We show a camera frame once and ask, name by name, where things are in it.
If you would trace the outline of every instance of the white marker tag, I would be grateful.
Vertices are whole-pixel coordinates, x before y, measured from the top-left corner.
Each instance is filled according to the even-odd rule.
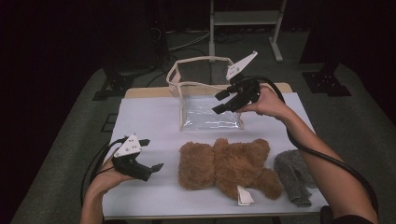
[[[136,135],[132,134],[117,150],[117,152],[114,154],[114,157],[126,156],[141,151],[142,147],[140,146],[139,139],[137,139]]]
[[[250,193],[247,190],[245,190],[245,188],[241,186],[237,186],[237,187],[238,187],[238,205],[248,206],[251,203],[254,203]]]
[[[231,65],[227,70],[227,75],[225,78],[227,80],[230,80],[234,76],[238,75],[254,59],[254,57],[256,57],[256,55],[257,55],[257,51],[253,51],[253,53],[248,55],[246,58]]]

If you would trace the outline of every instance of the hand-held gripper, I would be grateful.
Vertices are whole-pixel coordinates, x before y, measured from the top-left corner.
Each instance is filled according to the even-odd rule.
[[[142,147],[148,144],[148,139],[138,140],[137,136],[132,134],[121,147],[116,149],[117,151],[112,159],[114,168],[123,175],[148,181],[152,173],[159,172],[163,168],[163,163],[149,168],[136,161],[136,157],[142,151]]]
[[[260,98],[260,82],[259,79],[271,82],[265,77],[245,77],[242,75],[242,70],[257,56],[257,52],[253,51],[246,58],[238,63],[229,66],[227,71],[227,80],[230,80],[231,86],[226,90],[220,91],[215,95],[219,101],[230,96],[230,93],[236,95],[227,103],[213,107],[213,111],[217,114],[224,113],[225,111],[235,112],[248,103],[255,103]]]

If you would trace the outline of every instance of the teddy bear leg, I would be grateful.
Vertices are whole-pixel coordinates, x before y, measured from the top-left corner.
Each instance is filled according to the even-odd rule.
[[[238,200],[238,188],[235,184],[227,180],[217,179],[216,185],[227,197]]]
[[[250,186],[262,191],[267,198],[272,200],[277,199],[283,190],[277,173],[267,168],[262,168],[262,174]]]

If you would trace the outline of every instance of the metal shelf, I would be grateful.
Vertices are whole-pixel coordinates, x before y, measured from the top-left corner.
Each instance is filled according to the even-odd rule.
[[[280,24],[283,19],[283,12],[285,10],[287,0],[282,0],[280,10],[267,11],[215,11],[214,0],[210,2],[210,41],[209,41],[209,55],[215,56],[215,26],[221,25],[262,25],[274,24],[274,35],[269,37],[269,42],[276,61],[283,62],[283,57],[277,46],[277,36],[280,30]]]

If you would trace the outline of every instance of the sleeve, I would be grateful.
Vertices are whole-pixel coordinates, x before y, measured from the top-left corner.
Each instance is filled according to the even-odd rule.
[[[348,215],[344,217],[338,217],[332,221],[332,224],[347,224],[347,223],[354,223],[354,224],[373,224],[373,222],[365,219],[364,217]]]

